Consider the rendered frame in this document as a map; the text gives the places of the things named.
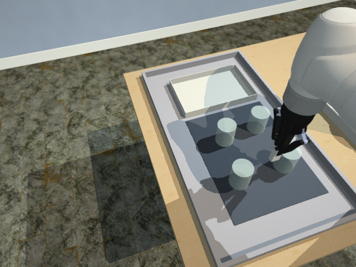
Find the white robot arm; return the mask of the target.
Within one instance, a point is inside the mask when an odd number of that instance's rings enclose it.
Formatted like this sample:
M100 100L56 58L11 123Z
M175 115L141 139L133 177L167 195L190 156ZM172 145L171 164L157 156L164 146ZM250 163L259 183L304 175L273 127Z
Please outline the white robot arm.
M296 51L283 103L303 116L328 103L356 132L356 9L317 16Z

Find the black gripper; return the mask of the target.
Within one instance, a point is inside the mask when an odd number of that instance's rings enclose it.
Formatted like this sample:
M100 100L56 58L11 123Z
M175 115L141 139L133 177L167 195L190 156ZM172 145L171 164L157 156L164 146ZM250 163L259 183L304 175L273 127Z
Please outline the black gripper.
M274 108L273 112L274 121L271 138L275 142L269 156L271 162L279 160L282 154L291 152L301 145L310 143L310 139L306 138L305 133L307 126L315 116L303 116L293 113L284 103L282 107ZM299 135L299 137L296 141L291 143L295 135Z

